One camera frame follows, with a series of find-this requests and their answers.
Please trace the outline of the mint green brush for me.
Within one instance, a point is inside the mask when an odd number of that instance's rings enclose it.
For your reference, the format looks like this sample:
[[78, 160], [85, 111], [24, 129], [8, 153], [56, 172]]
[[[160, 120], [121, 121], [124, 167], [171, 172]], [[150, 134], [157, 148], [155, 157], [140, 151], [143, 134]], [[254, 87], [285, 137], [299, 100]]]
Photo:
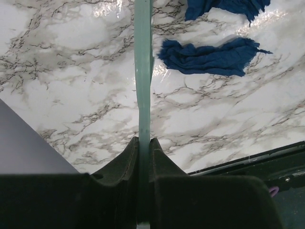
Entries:
[[137, 228], [149, 229], [150, 86], [153, 73], [151, 0], [134, 2], [134, 65], [139, 108], [139, 183]]

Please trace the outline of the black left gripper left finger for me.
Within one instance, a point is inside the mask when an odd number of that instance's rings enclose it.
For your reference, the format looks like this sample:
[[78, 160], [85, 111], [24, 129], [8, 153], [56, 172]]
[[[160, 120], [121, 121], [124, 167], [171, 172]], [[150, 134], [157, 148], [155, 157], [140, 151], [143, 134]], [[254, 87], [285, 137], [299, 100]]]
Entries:
[[2, 175], [3, 229], [134, 229], [137, 137], [93, 174]]

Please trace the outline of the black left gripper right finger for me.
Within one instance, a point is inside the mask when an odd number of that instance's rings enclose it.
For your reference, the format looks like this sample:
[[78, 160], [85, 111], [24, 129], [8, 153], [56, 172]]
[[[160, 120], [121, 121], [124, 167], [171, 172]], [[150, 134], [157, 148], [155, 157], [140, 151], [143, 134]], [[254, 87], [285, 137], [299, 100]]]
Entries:
[[266, 185], [249, 176], [190, 176], [150, 142], [153, 229], [281, 229]]

